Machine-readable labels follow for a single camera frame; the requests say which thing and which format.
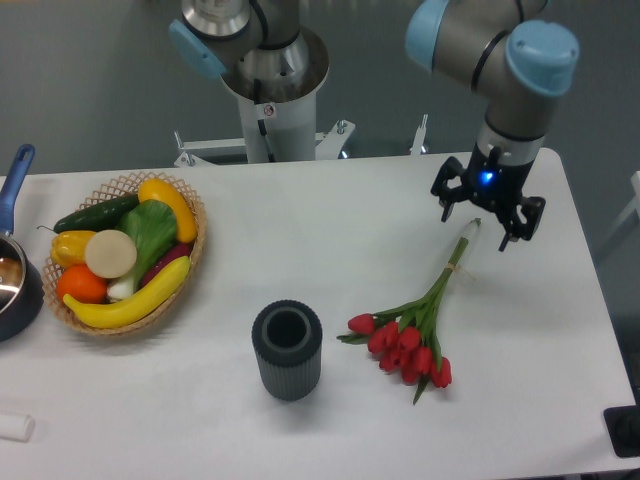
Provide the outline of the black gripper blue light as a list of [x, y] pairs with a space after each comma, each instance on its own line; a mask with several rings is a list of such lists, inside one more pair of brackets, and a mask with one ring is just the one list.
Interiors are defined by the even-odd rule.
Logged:
[[530, 241], [546, 207], [543, 197], [522, 194], [532, 166], [533, 162], [522, 165], [493, 162], [477, 145], [467, 170], [457, 157], [449, 156], [431, 187], [431, 194], [438, 198], [443, 209], [441, 221], [449, 219], [456, 203], [471, 198], [477, 206], [494, 213], [503, 226], [505, 233], [498, 247], [500, 252], [509, 242]]

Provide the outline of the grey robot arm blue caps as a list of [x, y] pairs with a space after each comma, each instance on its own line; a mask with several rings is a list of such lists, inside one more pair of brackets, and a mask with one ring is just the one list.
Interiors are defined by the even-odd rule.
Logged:
[[[431, 191], [445, 213], [471, 202], [493, 213], [505, 243], [530, 240], [545, 202], [522, 189], [579, 58], [576, 37], [539, 19], [542, 1], [425, 1], [405, 35], [408, 57], [487, 99], [471, 158], [449, 158]], [[324, 42], [296, 1], [185, 1], [169, 27], [183, 61], [236, 97], [252, 163], [315, 160]]]

